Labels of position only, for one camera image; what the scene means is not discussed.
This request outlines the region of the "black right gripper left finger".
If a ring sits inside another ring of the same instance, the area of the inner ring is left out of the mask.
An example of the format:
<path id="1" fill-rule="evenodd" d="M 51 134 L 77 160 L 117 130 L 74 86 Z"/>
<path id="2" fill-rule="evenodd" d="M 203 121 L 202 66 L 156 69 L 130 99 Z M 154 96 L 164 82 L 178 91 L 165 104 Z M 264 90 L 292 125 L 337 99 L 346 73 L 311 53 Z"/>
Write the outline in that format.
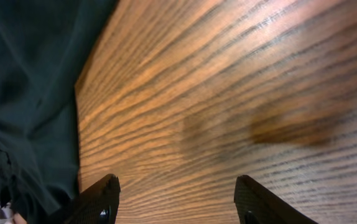
<path id="1" fill-rule="evenodd" d="M 49 224 L 115 224 L 121 188 L 119 179 L 108 174 L 51 214 Z"/>

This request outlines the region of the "black polo shirt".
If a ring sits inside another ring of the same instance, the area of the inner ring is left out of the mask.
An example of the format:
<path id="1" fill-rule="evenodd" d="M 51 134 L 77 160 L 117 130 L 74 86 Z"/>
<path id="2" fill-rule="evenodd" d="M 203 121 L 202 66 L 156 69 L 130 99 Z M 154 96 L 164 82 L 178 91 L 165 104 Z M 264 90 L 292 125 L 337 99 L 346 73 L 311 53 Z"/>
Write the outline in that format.
<path id="1" fill-rule="evenodd" d="M 0 0 L 0 201 L 44 223 L 78 191 L 75 83 L 110 0 Z"/>

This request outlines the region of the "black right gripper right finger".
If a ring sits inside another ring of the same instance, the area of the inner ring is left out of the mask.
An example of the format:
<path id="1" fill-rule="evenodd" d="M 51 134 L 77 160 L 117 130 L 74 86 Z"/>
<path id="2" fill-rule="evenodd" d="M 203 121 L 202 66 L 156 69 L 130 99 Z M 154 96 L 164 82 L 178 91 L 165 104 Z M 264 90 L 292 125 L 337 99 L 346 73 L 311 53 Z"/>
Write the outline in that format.
<path id="1" fill-rule="evenodd" d="M 240 224 L 317 224 L 248 175 L 234 189 Z"/>

